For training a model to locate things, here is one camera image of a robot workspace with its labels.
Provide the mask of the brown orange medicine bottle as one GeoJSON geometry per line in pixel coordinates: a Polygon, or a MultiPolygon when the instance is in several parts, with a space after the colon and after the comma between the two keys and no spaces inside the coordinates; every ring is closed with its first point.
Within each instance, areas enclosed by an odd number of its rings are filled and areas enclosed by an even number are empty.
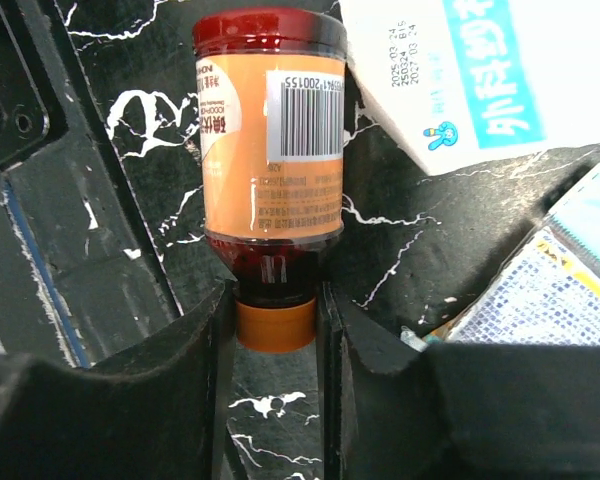
{"type": "Polygon", "coordinates": [[[316,334],[323,253],[343,231],[346,31],[292,7],[200,19],[205,235],[236,284],[237,337],[288,353],[316,334]]]}

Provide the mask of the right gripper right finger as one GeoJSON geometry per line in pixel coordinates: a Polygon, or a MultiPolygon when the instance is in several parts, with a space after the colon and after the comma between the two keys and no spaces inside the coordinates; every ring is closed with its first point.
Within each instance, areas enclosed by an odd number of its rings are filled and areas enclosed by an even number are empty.
{"type": "Polygon", "coordinates": [[[600,479],[600,347],[417,351],[317,292],[328,479],[600,479]]]}

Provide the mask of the white blue gauze packet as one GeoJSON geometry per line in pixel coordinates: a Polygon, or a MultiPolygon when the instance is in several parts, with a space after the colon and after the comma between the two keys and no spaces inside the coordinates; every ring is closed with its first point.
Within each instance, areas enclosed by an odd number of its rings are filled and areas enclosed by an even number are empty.
{"type": "Polygon", "coordinates": [[[344,1],[365,109],[427,174],[600,143],[600,1],[344,1]]]}

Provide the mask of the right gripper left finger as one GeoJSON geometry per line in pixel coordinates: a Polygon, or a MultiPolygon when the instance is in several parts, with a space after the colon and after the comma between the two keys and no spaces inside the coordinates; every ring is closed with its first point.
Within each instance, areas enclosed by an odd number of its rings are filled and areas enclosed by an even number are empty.
{"type": "Polygon", "coordinates": [[[89,368],[0,355],[0,479],[217,479],[232,286],[89,368]]]}

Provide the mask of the clear bag teal header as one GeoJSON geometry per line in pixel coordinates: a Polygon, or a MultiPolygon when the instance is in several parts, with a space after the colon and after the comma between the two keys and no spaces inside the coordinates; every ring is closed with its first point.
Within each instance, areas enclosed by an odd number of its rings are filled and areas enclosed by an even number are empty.
{"type": "Polygon", "coordinates": [[[548,223],[600,275],[600,163],[549,209],[548,223]]]}

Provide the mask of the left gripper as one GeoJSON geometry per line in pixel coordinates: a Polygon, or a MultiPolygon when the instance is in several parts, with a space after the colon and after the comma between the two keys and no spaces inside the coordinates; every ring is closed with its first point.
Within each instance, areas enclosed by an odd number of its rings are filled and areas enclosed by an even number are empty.
{"type": "Polygon", "coordinates": [[[178,308],[52,1],[0,1],[0,354],[89,367],[178,308]]]}

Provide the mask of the clear bag with tubing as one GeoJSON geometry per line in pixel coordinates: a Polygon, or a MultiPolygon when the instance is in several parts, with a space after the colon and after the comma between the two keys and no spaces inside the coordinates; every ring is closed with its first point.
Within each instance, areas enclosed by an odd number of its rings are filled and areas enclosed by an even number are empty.
{"type": "Polygon", "coordinates": [[[416,351],[436,342],[600,346],[600,277],[544,227],[458,317],[423,338],[404,327],[400,340],[416,351]]]}

